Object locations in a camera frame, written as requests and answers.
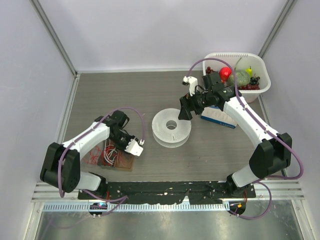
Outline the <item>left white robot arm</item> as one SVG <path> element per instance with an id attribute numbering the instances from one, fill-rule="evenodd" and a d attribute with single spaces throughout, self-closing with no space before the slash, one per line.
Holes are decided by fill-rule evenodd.
<path id="1" fill-rule="evenodd" d="M 100 200 L 107 192 L 107 180 L 95 173 L 81 171 L 82 158 L 96 145 L 111 140 L 116 149 L 139 157 L 143 141 L 124 129 L 129 117 L 117 109 L 100 116 L 82 133 L 64 143 L 51 143 L 46 151 L 40 180 L 59 191 L 60 197 L 74 190 L 89 191 Z"/>

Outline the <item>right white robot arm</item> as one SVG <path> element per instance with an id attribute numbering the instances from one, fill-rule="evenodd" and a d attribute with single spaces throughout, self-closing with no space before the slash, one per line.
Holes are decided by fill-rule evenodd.
<path id="1" fill-rule="evenodd" d="M 205 108 L 215 106 L 235 120 L 249 137 L 255 150 L 248 164 L 226 178 L 226 193 L 236 198 L 251 183 L 290 166 L 292 138 L 288 133 L 278 133 L 264 122 L 237 88 L 214 82 L 217 77 L 217 72 L 203 76 L 204 86 L 200 86 L 195 77 L 183 78 L 182 84 L 189 87 L 189 92 L 179 99 L 178 119 L 190 121 L 192 113 L 200 115 Z"/>

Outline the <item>white plastic cable spool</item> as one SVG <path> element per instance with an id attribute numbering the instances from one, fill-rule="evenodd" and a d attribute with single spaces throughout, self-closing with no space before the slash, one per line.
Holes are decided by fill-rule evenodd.
<path id="1" fill-rule="evenodd" d="M 155 141 L 166 148 L 178 148 L 185 144 L 190 136 L 192 123 L 179 120 L 180 110 L 166 108 L 152 119 L 151 128 Z"/>

